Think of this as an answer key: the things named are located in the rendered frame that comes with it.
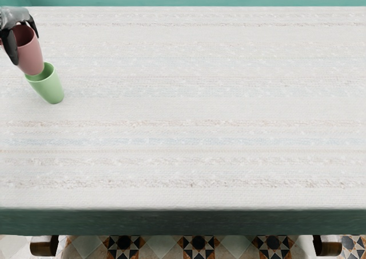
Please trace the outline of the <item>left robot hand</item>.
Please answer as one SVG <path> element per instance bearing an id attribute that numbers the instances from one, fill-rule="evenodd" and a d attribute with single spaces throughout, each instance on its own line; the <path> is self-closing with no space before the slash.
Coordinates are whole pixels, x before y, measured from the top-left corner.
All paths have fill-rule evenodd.
<path id="1" fill-rule="evenodd" d="M 0 40 L 5 52 L 12 63 L 16 66 L 19 64 L 19 58 L 13 28 L 18 23 L 21 25 L 28 23 L 35 31 L 36 36 L 39 37 L 34 19 L 27 8 L 17 6 L 0 6 Z"/>

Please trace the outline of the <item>pink cup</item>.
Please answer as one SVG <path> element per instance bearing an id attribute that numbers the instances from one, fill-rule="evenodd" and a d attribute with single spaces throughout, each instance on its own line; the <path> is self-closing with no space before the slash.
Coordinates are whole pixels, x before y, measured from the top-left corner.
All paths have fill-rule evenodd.
<path id="1" fill-rule="evenodd" d="M 25 74 L 36 75 L 43 71 L 43 56 L 35 31 L 27 25 L 13 28 L 17 43 L 19 64 Z"/>

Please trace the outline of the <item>green cup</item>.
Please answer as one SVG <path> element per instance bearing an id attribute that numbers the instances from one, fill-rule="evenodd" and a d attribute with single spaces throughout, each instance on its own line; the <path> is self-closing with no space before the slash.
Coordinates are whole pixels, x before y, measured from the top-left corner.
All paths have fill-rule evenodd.
<path id="1" fill-rule="evenodd" d="M 64 98 L 63 87 L 55 67 L 44 62 L 43 71 L 36 75 L 25 74 L 25 78 L 33 90 L 46 102 L 57 104 Z"/>

